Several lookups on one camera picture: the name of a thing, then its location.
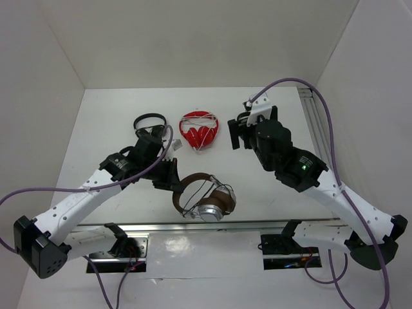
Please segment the brown silver headphones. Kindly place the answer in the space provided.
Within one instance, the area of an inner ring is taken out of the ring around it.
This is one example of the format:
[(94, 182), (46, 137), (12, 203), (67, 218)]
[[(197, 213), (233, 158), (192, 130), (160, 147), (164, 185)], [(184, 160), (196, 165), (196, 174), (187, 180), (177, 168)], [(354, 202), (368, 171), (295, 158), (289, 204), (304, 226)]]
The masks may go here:
[[(212, 183), (212, 191), (208, 191), (190, 209), (180, 206), (180, 197), (183, 191), (192, 183), (203, 180)], [(236, 195), (231, 185), (220, 182), (214, 175), (207, 173), (194, 173), (186, 176), (182, 181), (182, 192), (173, 192), (172, 202), (174, 208), (183, 216), (189, 215), (192, 219), (200, 218), (207, 223), (217, 223), (224, 216), (231, 214), (236, 207)]]

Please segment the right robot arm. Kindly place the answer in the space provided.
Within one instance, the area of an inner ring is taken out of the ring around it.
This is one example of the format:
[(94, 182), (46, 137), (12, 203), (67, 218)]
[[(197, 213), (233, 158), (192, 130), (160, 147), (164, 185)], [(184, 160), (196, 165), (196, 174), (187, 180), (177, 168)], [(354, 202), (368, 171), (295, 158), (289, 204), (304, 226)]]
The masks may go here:
[(331, 168), (315, 154), (295, 147), (290, 130), (277, 119), (275, 106), (262, 114), (243, 112), (227, 123), (233, 149), (253, 150), (265, 171), (273, 172), (283, 185), (314, 199), (342, 221), (342, 225), (334, 225), (290, 220), (282, 231), (284, 250), (335, 250), (349, 254), (370, 270), (380, 270), (382, 264), (394, 259), (407, 219), (378, 210), (338, 183)]

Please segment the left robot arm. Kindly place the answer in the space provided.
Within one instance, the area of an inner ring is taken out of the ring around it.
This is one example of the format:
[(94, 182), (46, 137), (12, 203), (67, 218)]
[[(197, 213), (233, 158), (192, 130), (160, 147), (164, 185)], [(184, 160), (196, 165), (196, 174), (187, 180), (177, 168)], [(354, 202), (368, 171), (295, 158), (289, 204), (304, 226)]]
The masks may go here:
[(32, 219), (21, 216), (15, 221), (16, 253), (41, 279), (53, 276), (69, 260), (96, 252), (116, 258), (128, 254), (137, 257), (138, 243), (116, 223), (83, 232), (74, 229), (97, 207), (140, 179), (150, 180), (156, 189), (179, 190), (177, 160), (173, 157), (177, 145), (173, 138), (146, 135), (127, 150), (109, 155), (61, 202)]

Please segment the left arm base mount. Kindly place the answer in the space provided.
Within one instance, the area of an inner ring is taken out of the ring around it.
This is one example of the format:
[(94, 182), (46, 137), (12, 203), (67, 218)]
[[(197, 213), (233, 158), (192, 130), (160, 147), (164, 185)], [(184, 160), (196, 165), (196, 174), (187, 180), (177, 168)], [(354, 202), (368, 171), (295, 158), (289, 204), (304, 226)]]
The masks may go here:
[(130, 241), (121, 253), (96, 252), (88, 256), (99, 273), (122, 274), (129, 268), (131, 273), (146, 272), (149, 234), (133, 232), (128, 237), (134, 239), (135, 244)]

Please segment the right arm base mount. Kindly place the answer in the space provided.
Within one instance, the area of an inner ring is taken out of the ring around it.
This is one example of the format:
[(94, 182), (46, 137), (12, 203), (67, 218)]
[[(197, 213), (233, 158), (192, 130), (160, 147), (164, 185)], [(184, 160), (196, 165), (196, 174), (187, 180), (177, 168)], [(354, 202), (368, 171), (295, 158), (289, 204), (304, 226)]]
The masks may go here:
[(317, 247), (301, 247), (294, 240), (280, 234), (262, 234), (257, 246), (263, 255), (264, 270), (285, 270), (304, 268), (307, 261), (309, 268), (321, 268), (321, 258)]

